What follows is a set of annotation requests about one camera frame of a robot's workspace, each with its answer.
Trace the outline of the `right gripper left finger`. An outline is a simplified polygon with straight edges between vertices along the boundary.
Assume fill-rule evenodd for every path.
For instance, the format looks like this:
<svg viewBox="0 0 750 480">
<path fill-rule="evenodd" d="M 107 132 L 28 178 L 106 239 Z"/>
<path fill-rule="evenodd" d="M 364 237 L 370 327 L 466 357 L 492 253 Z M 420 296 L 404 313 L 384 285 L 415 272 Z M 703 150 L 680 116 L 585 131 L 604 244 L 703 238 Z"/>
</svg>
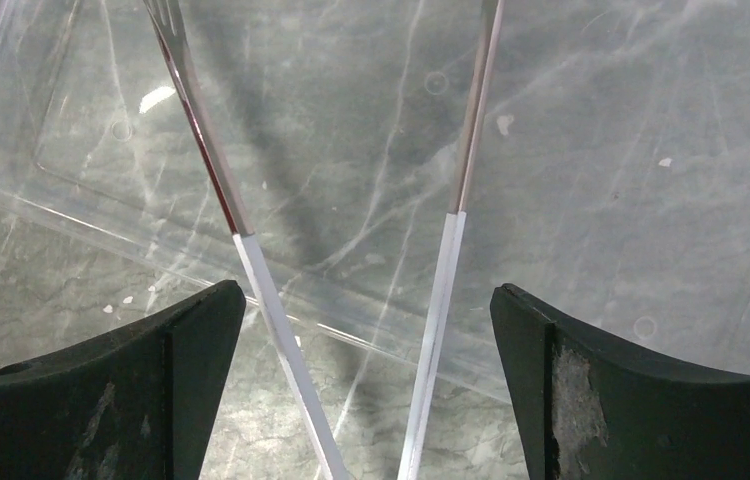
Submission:
<svg viewBox="0 0 750 480">
<path fill-rule="evenodd" d="M 0 479 L 196 479 L 246 301 L 221 281 L 0 369 Z"/>
</svg>

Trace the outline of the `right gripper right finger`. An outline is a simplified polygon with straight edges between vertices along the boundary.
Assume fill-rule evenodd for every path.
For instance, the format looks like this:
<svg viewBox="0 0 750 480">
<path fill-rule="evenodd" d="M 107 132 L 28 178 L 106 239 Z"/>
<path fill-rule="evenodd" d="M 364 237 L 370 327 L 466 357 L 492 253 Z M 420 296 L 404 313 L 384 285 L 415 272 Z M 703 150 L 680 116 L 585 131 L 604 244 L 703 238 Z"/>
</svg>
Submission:
<svg viewBox="0 0 750 480">
<path fill-rule="evenodd" d="M 532 479 L 750 479 L 750 375 L 683 361 L 513 284 L 494 337 Z"/>
</svg>

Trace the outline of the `white handled metal tongs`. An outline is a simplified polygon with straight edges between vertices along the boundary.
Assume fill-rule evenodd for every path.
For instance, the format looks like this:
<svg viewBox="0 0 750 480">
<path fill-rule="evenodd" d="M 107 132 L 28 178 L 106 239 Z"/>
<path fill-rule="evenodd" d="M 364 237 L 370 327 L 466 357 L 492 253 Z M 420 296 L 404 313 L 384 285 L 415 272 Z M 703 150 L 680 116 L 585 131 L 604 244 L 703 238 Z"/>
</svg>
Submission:
<svg viewBox="0 0 750 480">
<path fill-rule="evenodd" d="M 185 1 L 223 146 L 293 313 L 414 361 L 477 1 Z"/>
</svg>

